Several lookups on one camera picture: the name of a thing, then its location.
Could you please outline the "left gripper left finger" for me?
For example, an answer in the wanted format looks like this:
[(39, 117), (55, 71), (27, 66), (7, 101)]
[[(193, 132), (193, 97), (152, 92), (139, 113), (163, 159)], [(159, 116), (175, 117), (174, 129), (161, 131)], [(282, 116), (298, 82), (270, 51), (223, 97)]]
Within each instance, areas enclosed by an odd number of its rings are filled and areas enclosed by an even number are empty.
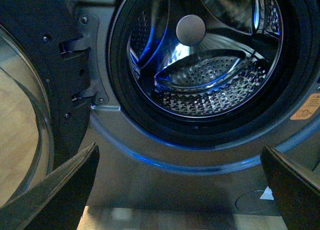
[(75, 230), (91, 194), (100, 159), (93, 142), (0, 209), (2, 230)]

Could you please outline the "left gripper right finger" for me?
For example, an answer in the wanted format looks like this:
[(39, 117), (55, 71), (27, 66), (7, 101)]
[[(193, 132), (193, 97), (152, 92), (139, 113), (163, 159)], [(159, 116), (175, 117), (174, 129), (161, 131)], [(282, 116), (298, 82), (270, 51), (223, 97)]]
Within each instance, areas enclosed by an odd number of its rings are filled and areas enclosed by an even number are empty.
[(274, 200), (289, 230), (320, 228), (320, 177), (269, 145), (260, 155)]

